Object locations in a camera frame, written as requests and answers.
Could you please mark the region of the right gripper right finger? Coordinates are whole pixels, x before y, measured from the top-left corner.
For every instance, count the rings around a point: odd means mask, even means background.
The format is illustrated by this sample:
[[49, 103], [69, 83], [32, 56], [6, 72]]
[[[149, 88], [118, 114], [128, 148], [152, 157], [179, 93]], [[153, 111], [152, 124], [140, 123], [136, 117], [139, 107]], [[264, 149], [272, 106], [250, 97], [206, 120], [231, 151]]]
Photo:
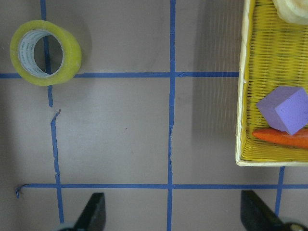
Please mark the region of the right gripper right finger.
[[241, 191], [240, 217], [246, 231], [289, 230], [253, 190]]

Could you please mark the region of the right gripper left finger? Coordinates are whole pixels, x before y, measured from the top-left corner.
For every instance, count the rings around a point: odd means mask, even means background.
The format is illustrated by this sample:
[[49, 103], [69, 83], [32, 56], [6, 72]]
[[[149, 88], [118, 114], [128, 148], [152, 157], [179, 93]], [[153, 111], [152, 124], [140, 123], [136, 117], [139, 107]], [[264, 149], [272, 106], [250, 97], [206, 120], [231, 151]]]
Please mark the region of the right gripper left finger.
[[73, 226], [74, 231], [103, 231], [106, 224], [105, 196], [93, 193]]

